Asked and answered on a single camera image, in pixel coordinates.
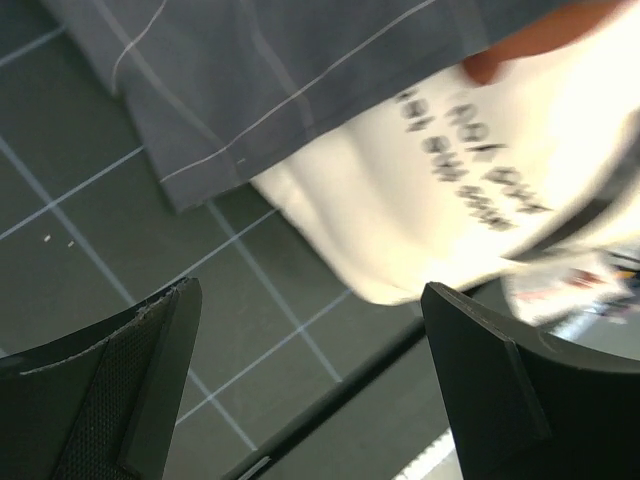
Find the dark grey checked pillowcase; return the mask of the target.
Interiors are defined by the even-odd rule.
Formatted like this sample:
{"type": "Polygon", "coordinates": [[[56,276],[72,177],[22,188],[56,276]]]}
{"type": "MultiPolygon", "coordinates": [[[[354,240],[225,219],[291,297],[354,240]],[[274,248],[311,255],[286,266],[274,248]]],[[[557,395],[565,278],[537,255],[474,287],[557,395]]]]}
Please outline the dark grey checked pillowcase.
{"type": "Polygon", "coordinates": [[[487,80],[620,1],[47,1],[121,99],[173,208],[280,163],[445,68],[487,80]]]}

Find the cream white pillow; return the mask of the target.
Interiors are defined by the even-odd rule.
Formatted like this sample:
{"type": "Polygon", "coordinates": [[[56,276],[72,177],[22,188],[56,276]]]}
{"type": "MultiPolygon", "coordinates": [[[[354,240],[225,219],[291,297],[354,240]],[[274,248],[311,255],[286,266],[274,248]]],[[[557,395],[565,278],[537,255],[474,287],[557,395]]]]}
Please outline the cream white pillow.
{"type": "Polygon", "coordinates": [[[253,185],[356,295],[416,300],[639,232],[639,5],[474,86],[457,67],[253,185]]]}

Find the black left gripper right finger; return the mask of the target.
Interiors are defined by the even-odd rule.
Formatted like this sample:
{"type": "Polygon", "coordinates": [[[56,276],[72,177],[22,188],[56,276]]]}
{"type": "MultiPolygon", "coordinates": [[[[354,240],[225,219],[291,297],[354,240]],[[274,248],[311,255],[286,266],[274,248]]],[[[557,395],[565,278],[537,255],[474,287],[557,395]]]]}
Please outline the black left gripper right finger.
{"type": "Polygon", "coordinates": [[[421,297],[466,479],[636,479],[639,363],[539,331],[441,283],[421,297]]]}

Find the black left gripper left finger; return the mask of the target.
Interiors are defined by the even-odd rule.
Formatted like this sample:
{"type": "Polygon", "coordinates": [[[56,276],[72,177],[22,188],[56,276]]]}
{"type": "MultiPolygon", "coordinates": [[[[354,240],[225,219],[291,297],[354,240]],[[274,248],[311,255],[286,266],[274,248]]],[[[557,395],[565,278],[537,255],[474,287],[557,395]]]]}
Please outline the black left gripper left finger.
{"type": "Polygon", "coordinates": [[[4,479],[159,479],[200,324],[183,278],[139,304],[1,360],[4,479]]]}

